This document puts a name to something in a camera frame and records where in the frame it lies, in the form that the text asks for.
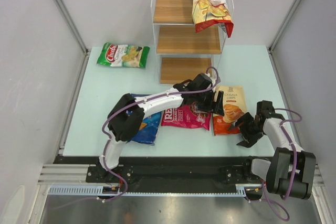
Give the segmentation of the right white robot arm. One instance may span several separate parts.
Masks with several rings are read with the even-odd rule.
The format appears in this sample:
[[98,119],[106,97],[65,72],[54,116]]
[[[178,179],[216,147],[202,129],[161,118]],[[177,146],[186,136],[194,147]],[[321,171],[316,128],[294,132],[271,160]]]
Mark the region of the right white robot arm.
[[242,169],[243,179],[254,183],[261,178],[266,182],[269,193],[288,197],[309,199],[312,193],[316,157],[306,152],[291,137],[286,129],[288,122],[271,101],[259,101],[256,115],[243,112],[235,105],[224,106],[224,119],[239,129],[242,141],[239,146],[250,148],[263,136],[267,136],[275,150],[268,161],[253,158],[250,165]]

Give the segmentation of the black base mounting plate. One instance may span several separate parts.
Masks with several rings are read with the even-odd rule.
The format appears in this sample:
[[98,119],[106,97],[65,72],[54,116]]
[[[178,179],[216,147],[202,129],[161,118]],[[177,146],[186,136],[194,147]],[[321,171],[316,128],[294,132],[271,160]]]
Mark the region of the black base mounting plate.
[[55,158],[55,164],[88,165],[85,182],[104,184],[103,194],[224,194],[261,181],[250,172],[250,157],[122,157],[112,173],[97,157]]

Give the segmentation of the orange beige cassava chips bag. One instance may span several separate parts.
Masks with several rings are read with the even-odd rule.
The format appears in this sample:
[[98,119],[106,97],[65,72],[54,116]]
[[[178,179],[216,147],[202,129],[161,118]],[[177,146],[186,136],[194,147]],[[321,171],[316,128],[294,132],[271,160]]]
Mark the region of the orange beige cassava chips bag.
[[223,92],[221,108],[224,115],[213,114],[214,135],[239,134],[240,130],[235,123],[247,113],[244,89],[242,86],[217,86],[216,96]]

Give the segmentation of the blue Doritos chips bag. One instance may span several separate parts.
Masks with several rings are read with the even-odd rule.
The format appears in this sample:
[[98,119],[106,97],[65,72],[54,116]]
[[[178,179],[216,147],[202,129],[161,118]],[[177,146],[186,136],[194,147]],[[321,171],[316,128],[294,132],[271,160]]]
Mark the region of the blue Doritos chips bag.
[[154,146],[161,117],[162,112],[157,112],[144,118],[140,125],[139,131],[132,139],[129,140],[129,142]]

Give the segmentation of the pink Real chips bag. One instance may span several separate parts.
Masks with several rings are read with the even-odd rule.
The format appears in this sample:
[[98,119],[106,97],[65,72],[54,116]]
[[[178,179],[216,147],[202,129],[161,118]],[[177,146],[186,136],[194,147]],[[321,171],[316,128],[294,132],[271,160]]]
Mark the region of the pink Real chips bag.
[[186,129],[203,128],[209,131],[210,119],[210,113],[198,113],[195,111],[195,106],[186,105],[165,110],[161,125],[182,127]]

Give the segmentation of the red Chuba cassava chips bag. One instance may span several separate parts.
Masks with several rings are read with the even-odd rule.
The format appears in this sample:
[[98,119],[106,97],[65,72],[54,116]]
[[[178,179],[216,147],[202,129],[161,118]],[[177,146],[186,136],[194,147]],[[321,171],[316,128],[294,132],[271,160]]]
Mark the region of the red Chuba cassava chips bag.
[[192,20],[198,33],[216,24],[223,24],[231,37],[234,23],[227,0],[193,0]]

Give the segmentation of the green Chuba cassava chips bag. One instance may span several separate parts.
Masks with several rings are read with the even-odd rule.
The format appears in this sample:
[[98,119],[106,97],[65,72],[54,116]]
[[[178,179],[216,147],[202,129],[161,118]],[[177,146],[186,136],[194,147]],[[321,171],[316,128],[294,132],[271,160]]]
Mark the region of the green Chuba cassava chips bag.
[[105,43],[97,59],[98,65],[109,67],[145,68],[150,52],[148,46]]

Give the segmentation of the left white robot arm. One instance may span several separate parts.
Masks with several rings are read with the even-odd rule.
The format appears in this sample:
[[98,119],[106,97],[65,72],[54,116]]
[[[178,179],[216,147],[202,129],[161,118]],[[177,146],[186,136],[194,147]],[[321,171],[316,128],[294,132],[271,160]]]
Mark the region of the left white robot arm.
[[115,168],[126,143],[136,136],[143,120],[152,114],[194,104],[199,113],[223,115],[223,108],[219,105],[223,96],[215,91],[220,83],[219,74],[216,73],[215,77],[213,79],[209,73],[200,73],[193,80],[177,83],[161,93],[142,97],[124,94],[102,126],[108,140],[99,156],[101,166],[98,176],[105,182],[115,178]]

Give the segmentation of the aluminium frame rail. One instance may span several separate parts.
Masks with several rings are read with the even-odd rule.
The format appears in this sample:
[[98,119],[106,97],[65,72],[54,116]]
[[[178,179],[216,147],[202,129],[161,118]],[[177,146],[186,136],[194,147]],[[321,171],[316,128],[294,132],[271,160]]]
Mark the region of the aluminium frame rail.
[[97,165],[44,165],[38,179],[50,195],[260,196],[261,179],[243,165],[122,164],[107,172]]

